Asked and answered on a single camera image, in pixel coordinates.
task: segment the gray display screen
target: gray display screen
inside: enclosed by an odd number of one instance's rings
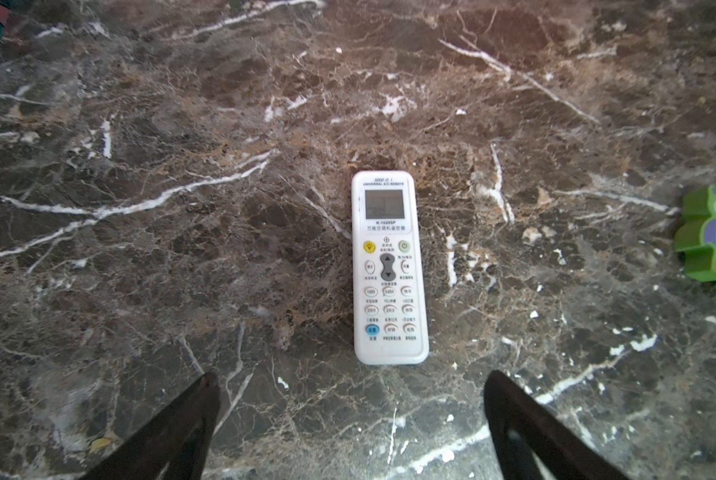
[[[365,217],[367,220],[404,218],[403,190],[366,190]]]

